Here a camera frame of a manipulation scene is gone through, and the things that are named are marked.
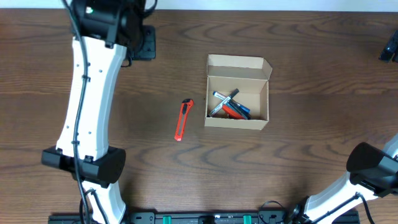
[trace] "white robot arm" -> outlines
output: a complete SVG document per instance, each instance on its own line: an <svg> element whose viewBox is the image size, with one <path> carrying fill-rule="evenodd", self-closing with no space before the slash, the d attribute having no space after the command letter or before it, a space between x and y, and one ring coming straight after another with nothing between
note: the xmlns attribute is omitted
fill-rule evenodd
<svg viewBox="0 0 398 224"><path fill-rule="evenodd" d="M92 216L86 215L86 224L90 219L121 223L128 217L118 183L126 153L109 146L108 121L123 60L128 59L131 65L131 60L155 58L155 30L142 25L154 6L145 11L145 3L74 0L68 6L64 1L76 35L72 41L72 89L61 136L56 146L43 151L42 163L74 175L93 208ZM85 197L82 202L89 213Z"/></svg>
<svg viewBox="0 0 398 224"><path fill-rule="evenodd" d="M334 219L362 203L387 194L395 193L394 181L398 162L398 134L382 151L366 143L358 145L347 162L347 172L319 194L304 200L301 214L293 218L294 223L330 224Z"/></svg>

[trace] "cardboard box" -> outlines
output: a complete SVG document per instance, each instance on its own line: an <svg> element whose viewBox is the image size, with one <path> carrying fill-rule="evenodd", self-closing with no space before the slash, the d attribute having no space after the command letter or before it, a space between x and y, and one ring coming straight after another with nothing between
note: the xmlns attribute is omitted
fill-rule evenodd
<svg viewBox="0 0 398 224"><path fill-rule="evenodd" d="M272 67L260 57L209 55L205 126L262 130L269 121L268 80L271 71ZM228 96L236 88L239 93L233 99L250 109L251 119L228 119L223 110L212 118L207 117L221 103L213 92Z"/></svg>

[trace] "green connector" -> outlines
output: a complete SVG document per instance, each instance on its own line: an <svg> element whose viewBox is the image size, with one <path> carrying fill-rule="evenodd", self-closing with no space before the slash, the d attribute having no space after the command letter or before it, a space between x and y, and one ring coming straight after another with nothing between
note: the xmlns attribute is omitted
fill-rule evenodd
<svg viewBox="0 0 398 224"><path fill-rule="evenodd" d="M243 216L243 224L251 224L251 215Z"/></svg>
<svg viewBox="0 0 398 224"><path fill-rule="evenodd" d="M172 217L163 217L163 224L172 224Z"/></svg>

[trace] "orange utility knife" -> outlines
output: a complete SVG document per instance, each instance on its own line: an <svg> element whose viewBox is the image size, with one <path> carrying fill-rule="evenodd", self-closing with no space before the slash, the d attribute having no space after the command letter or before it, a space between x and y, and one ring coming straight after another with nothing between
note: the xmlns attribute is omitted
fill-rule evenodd
<svg viewBox="0 0 398 224"><path fill-rule="evenodd" d="M184 135L185 123L187 122L187 116L192 106L193 106L193 100L186 99L182 101L180 109L180 117L178 119L177 129L175 130L175 136L174 136L174 139L177 141L182 140L182 136Z"/></svg>

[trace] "wooden table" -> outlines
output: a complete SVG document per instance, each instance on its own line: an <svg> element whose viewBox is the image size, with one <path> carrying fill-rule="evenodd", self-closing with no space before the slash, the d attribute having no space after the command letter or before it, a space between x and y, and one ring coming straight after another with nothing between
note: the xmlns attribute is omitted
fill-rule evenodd
<svg viewBox="0 0 398 224"><path fill-rule="evenodd" d="M322 191L358 143L382 148L398 131L398 65L377 59L397 18L157 11L146 20L157 29L157 58L121 70L109 122L111 145L127 150L125 202L160 212L255 210ZM78 211L70 174L40 163L67 112L71 40L62 10L0 10L0 223ZM203 126L208 54L260 56L273 66L263 131ZM195 106L176 142L185 98ZM376 223L397 223L397 198L369 207Z"/></svg>

